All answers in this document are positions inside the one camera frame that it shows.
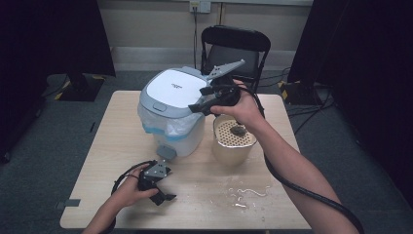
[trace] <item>chair backrest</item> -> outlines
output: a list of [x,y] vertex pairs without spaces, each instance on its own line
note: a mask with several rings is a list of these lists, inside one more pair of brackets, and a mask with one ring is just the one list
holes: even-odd
[[[251,83],[253,91],[256,92],[265,59],[271,48],[270,39],[266,35],[251,29],[215,25],[203,31],[201,40],[203,74],[208,74],[214,65],[244,59],[245,65],[231,72],[230,75],[235,79]],[[208,55],[207,44],[211,45]]]

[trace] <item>fingers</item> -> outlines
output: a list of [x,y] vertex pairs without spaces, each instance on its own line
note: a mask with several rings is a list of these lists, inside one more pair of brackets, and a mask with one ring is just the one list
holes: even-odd
[[233,107],[228,107],[228,106],[221,106],[221,105],[215,105],[210,108],[210,111],[214,114],[226,114],[226,115],[232,115],[232,110]]
[[145,191],[139,191],[138,196],[139,198],[150,198],[156,195],[159,192],[157,188],[151,188]]
[[144,165],[142,165],[142,166],[139,166],[139,167],[133,169],[133,170],[129,173],[129,175],[133,175],[134,177],[139,177],[140,172],[141,172],[143,169],[147,168],[148,166],[149,166],[149,164],[144,164]]

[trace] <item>black cable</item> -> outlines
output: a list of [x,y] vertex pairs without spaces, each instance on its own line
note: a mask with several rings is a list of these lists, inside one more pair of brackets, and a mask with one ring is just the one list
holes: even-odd
[[285,73],[286,70],[289,69],[289,68],[291,68],[291,67],[284,68],[284,69],[282,70],[282,74],[281,74],[281,75],[275,75],[275,76],[269,76],[269,77],[263,77],[263,78],[261,78],[260,81],[261,81],[261,80],[268,80],[268,79],[272,79],[272,78],[276,78],[276,77],[281,77],[281,79],[278,80],[278,81],[277,81],[276,83],[274,83],[274,84],[270,84],[270,85],[259,85],[258,87],[261,87],[261,88],[262,88],[262,87],[271,87],[271,86],[277,85],[279,82],[283,81],[283,78],[284,78],[285,75],[288,75],[288,74],[289,74],[289,72]]
[[222,9],[224,8],[224,3],[221,3],[221,7],[219,8],[219,25],[222,24]]
[[198,8],[193,7],[192,11],[194,12],[194,22],[195,22],[195,30],[194,30],[194,68],[197,69],[197,49],[198,49],[198,21],[197,21],[197,12]]
[[[326,105],[325,107],[323,107],[321,110],[327,109],[327,108],[333,106],[333,104],[334,104],[334,101],[332,101],[330,104],[328,104],[328,105]],[[287,111],[292,111],[292,110],[297,110],[297,109],[298,109],[298,108],[289,109],[289,110],[287,110]],[[311,113],[314,113],[314,112],[319,111],[319,108],[318,108],[317,106],[311,106],[311,107],[307,107],[307,108],[300,108],[300,110],[307,110],[307,109],[313,109],[313,110],[306,111],[306,112],[300,112],[300,113],[288,114],[288,117],[289,117],[289,118],[292,118],[292,117],[295,117],[295,116],[298,116],[298,115],[311,114]]]
[[55,92],[61,90],[61,88],[62,88],[62,87],[64,86],[64,84],[66,83],[66,81],[67,81],[67,74],[66,74],[66,76],[64,77],[64,80],[63,80],[63,82],[61,83],[61,85],[60,85],[57,89],[55,89],[54,91],[52,91],[52,92],[50,92],[50,93],[48,93],[48,94],[46,94],[46,95],[43,95],[43,98],[46,98],[46,97],[54,94]]
[[303,126],[304,126],[307,122],[310,121],[310,119],[312,119],[317,113],[319,113],[319,112],[325,107],[325,104],[327,103],[328,98],[330,97],[330,95],[331,95],[331,90],[328,92],[328,95],[327,95],[327,97],[325,98],[325,101],[322,103],[321,107],[319,107],[318,110],[314,111],[314,113],[311,114],[310,117],[308,117],[308,118],[294,131],[294,135],[297,135],[298,131],[300,131],[300,130],[303,128]]
[[135,168],[137,168],[137,167],[140,167],[140,166],[142,166],[142,165],[149,164],[149,163],[151,163],[151,162],[152,162],[152,161],[146,161],[146,162],[143,162],[143,163],[136,164],[136,165],[132,166],[131,168],[129,168],[127,171],[125,171],[123,174],[121,174],[121,175],[119,176],[119,178],[115,181],[115,184],[113,184],[112,192],[110,193],[110,195],[113,195],[113,194],[116,192],[116,190],[117,190],[118,187],[119,187],[119,184],[120,184],[121,181],[125,178],[125,176],[128,175],[128,173],[129,173],[130,171],[132,171],[133,169],[135,169]]
[[247,93],[249,93],[255,99],[255,102],[257,103],[259,112],[261,113],[262,116],[264,116],[264,107],[262,106],[258,95],[250,89],[247,89],[247,88],[244,88],[244,87],[238,87],[238,88],[242,91],[246,91]]
[[333,86],[328,86],[328,85],[314,85],[314,88],[316,88],[316,89],[332,89]]
[[343,205],[334,202],[331,199],[328,199],[326,197],[323,197],[321,195],[319,195],[318,193],[312,192],[308,189],[305,189],[295,183],[292,183],[290,181],[288,181],[287,179],[285,179],[284,177],[282,177],[281,175],[279,175],[273,168],[273,166],[271,165],[270,161],[268,160],[267,156],[264,153],[264,159],[265,159],[265,164],[267,165],[268,170],[270,171],[270,173],[273,175],[274,178],[276,178],[280,183],[282,183],[283,185],[291,188],[294,191],[297,191],[303,195],[306,195],[308,197],[311,197],[313,199],[316,199],[324,204],[326,204],[327,206],[335,209],[336,211],[340,212],[342,215],[344,215],[357,229],[359,234],[363,234],[364,233],[364,229],[362,227],[361,222],[358,220],[358,218],[346,207],[344,207]]

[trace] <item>forearm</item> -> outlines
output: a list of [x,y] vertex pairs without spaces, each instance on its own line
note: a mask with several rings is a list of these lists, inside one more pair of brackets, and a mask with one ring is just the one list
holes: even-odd
[[[275,171],[301,187],[340,203],[322,173],[297,150],[291,147],[265,120],[256,120],[247,127],[260,142]],[[334,209],[301,193],[284,187],[291,201],[316,233],[357,233],[350,222]]]
[[97,234],[106,230],[115,219],[122,206],[116,203],[114,199],[109,198],[96,212],[94,218],[88,227],[82,232],[83,234]]

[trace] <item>black curtain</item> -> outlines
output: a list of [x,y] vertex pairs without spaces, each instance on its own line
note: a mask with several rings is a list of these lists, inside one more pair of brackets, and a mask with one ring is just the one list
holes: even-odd
[[333,86],[362,145],[413,206],[413,1],[314,4],[288,79]]

